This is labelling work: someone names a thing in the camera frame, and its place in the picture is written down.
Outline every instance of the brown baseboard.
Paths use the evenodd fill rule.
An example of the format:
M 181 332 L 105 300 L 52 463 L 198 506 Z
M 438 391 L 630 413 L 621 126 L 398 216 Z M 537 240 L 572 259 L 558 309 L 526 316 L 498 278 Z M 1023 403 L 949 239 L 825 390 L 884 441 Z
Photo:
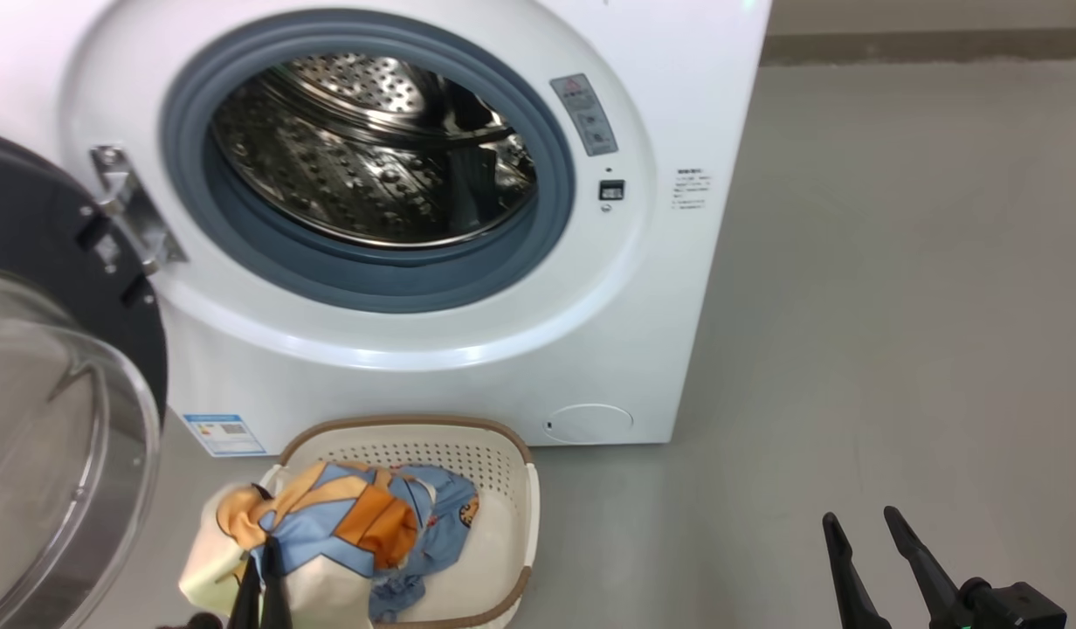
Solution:
M 1076 28 L 770 34 L 763 67 L 1076 59 Z

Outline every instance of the white washing machine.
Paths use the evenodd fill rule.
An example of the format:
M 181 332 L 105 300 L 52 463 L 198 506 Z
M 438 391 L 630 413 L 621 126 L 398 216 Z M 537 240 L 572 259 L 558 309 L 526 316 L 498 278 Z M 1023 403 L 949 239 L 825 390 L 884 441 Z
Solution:
M 0 2 L 3 211 L 160 308 L 136 362 L 214 455 L 384 413 L 666 442 L 768 9 Z

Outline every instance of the concrete floor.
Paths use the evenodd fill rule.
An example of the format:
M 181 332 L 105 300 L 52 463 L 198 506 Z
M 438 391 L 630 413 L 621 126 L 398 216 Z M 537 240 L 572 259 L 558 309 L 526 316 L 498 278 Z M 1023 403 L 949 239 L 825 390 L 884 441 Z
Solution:
M 1076 627 L 1076 62 L 761 72 L 675 442 L 536 457 L 514 627 L 835 627 L 825 511 L 925 627 L 888 504 L 958 583 Z M 198 506 L 266 468 L 171 421 L 88 628 L 185 621 Z

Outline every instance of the washing machine opening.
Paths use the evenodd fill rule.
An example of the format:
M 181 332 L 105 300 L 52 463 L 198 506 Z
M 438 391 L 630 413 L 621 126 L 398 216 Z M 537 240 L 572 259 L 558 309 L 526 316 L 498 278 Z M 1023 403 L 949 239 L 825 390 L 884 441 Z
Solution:
M 231 91 L 211 130 L 274 211 L 363 246 L 478 239 L 533 210 L 538 188 L 506 116 L 394 57 L 329 53 L 275 65 Z
M 568 224 L 574 159 L 539 89 L 550 76 L 409 17 L 286 13 L 179 73 L 162 157 L 200 230 L 267 282 L 450 310 L 526 277 Z

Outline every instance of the washing machine door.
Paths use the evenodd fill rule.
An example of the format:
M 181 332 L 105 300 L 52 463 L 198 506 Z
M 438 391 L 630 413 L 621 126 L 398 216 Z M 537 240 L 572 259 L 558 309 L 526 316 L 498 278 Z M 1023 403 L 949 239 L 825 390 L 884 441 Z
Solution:
M 165 394 L 136 247 L 0 139 L 0 628 L 74 627 L 102 597 L 146 513 Z

